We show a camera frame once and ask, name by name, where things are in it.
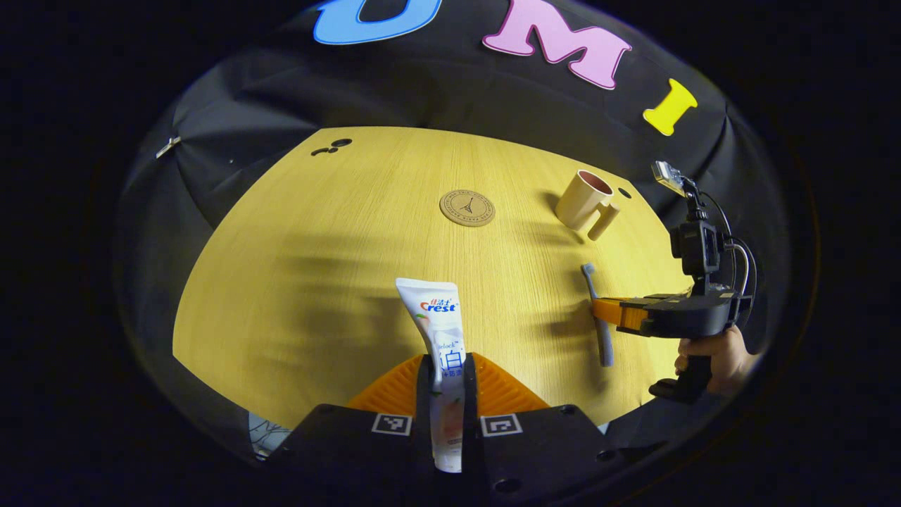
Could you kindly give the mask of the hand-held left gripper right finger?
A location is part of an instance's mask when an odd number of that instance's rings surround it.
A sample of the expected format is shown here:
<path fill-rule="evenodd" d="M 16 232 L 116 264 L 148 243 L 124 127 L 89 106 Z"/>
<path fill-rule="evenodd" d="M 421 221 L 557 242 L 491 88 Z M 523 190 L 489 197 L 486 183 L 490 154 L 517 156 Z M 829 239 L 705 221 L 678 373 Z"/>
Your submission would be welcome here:
<path fill-rule="evenodd" d="M 464 369 L 461 487 L 465 505 L 559 506 L 631 465 L 572 404 L 481 416 L 476 360 Z"/>

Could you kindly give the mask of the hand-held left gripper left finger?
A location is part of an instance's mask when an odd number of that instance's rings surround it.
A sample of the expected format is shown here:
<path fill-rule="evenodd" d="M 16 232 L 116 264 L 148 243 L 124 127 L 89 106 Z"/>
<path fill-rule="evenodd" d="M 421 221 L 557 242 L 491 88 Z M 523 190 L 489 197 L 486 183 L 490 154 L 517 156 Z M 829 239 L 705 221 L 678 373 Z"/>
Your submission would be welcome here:
<path fill-rule="evenodd" d="M 286 504 L 449 504 L 451 475 L 434 465 L 430 356 L 397 366 L 360 406 L 322 403 L 271 453 Z"/>

